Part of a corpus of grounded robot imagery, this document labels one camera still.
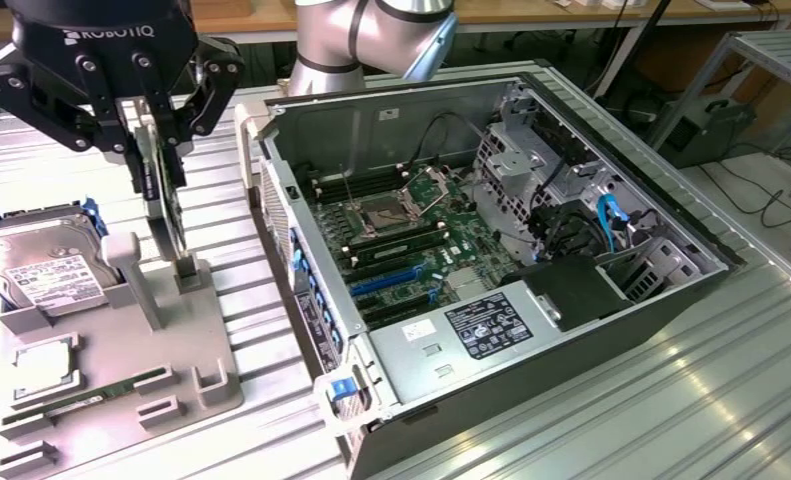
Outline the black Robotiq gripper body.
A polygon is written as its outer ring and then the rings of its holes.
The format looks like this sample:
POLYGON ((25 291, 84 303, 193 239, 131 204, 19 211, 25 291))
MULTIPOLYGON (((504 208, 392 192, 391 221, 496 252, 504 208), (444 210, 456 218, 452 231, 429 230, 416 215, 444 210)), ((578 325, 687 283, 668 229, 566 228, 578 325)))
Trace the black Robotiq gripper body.
POLYGON ((187 1, 8 1, 4 88, 25 94, 43 71, 85 99, 165 103, 197 47, 187 1))

